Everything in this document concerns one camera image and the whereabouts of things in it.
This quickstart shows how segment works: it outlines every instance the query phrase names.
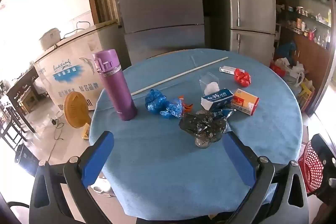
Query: red package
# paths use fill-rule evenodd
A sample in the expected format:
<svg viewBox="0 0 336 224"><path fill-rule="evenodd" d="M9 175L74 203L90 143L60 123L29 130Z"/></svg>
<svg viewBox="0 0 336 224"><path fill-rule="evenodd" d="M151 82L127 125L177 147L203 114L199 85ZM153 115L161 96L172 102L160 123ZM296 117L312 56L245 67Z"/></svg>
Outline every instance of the red package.
<svg viewBox="0 0 336 224"><path fill-rule="evenodd" d="M284 77L286 75L286 71L283 70L282 68L274 65L274 62L271 62L271 64L269 65L269 68L274 71L277 75L279 75L280 77Z"/></svg>
<svg viewBox="0 0 336 224"><path fill-rule="evenodd" d="M251 76L248 72L242 72L239 69L235 69L235 81L244 88L247 88L251 84Z"/></svg>

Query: tile floor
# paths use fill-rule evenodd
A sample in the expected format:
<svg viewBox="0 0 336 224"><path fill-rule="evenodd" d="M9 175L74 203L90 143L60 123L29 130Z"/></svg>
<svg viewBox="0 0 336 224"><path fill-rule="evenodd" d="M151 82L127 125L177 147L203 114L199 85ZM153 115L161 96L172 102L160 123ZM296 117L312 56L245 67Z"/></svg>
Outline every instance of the tile floor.
<svg viewBox="0 0 336 224"><path fill-rule="evenodd" d="M31 125L35 128L36 134L29 133L27 138L29 142L26 144L30 150L40 160L49 160L50 164L59 164L66 162L71 156L80 156L88 147L88 141L81 138L81 129L72 128L67 122L63 112L47 98L39 102L35 110L26 116ZM50 119L60 117L60 121L64 122L64 126L55 129ZM316 115L308 117L303 114L303 124L308 126L309 139L314 134L321 133L327 136L324 127ZM21 167L14 164L14 151L0 139L0 192L6 201L19 201L29 204L30 195L33 187L34 178L27 174ZM76 220L84 222L74 200L71 197L67 185L62 185L62 189L70 210ZM113 224L134 224L136 218L125 215L117 198L107 198L95 193L92 189L90 192L100 208L112 221ZM309 218L310 223L313 221L316 213L321 205L321 201L315 196L308 198L309 202ZM28 224L28 209L14 207L13 211L23 224Z"/></svg>

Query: yellow fan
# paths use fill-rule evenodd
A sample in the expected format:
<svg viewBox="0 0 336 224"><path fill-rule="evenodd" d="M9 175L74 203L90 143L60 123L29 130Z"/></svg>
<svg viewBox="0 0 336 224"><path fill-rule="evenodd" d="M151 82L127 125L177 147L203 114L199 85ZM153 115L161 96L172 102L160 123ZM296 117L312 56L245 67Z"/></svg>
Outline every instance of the yellow fan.
<svg viewBox="0 0 336 224"><path fill-rule="evenodd" d="M65 98L64 114L72 127L84 127L82 138L88 140L91 118L89 116L89 107L84 95L77 91L70 92Z"/></svg>

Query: screw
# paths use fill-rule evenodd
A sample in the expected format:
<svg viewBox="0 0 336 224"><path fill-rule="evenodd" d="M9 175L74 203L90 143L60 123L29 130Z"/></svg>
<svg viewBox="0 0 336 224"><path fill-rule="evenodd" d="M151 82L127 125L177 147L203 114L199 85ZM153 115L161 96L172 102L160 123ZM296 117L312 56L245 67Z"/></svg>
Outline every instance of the screw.
<svg viewBox="0 0 336 224"><path fill-rule="evenodd" d="M69 160L69 162L72 163L72 164L78 162L78 157L77 156L71 157L70 160Z"/></svg>
<svg viewBox="0 0 336 224"><path fill-rule="evenodd" d="M296 161L296 160L291 160L291 165L293 167L298 167L299 166L299 163Z"/></svg>
<svg viewBox="0 0 336 224"><path fill-rule="evenodd" d="M261 157L259 157L259 160L260 160L260 162L262 162L262 163L264 163L264 164L268 163L268 158L265 157L265 156L261 156Z"/></svg>
<svg viewBox="0 0 336 224"><path fill-rule="evenodd" d="M45 161L45 160L40 160L40 161L39 161L39 166L44 166L44 165L45 165L45 163L46 163L46 161Z"/></svg>

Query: white stick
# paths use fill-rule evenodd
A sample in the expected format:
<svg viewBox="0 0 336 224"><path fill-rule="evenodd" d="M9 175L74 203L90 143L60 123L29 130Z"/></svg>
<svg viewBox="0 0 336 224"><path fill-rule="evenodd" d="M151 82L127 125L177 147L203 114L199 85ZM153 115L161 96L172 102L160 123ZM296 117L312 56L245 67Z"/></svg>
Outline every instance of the white stick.
<svg viewBox="0 0 336 224"><path fill-rule="evenodd" d="M210 62L210 63L207 63L207 64L204 64L204 65L202 65L202 66L199 66L199 67L197 67L197 68L193 68L193 69L191 69L191 70L187 70L187 71L185 71L185 72L180 73L179 75L172 76L172 77L170 77L170 78L167 78L167 79L165 79L165 80L162 80L162 81L160 81L160 82L157 82L157 83L155 83L155 84L153 84L153 85L149 85L149 86L147 86L147 87L145 87L145 88L143 88L143 89L141 89L141 90L135 91L135 92L131 93L131 95L132 95L132 96L133 96L133 95L136 95L136 94L138 94L138 93L140 93L140 92L143 92L143 91L145 91L145 90L149 90L149 89L151 89L151 88L153 88L153 87L155 87L155 86L157 86L157 85L163 84L163 83L168 82L168 81L170 81L170 80L172 80L172 79L178 78L178 77L180 77L180 76L182 76L182 75L186 75L187 73L190 73L190 72L192 72L192 71L195 71L195 70L204 68L204 67L206 67L206 66L212 65L212 64L217 63L217 62L219 62L219 61L223 61L223 60L225 60L225 59L228 59L228 57L224 57L224 58L218 59L218 60L216 60L216 61L212 61L212 62Z"/></svg>

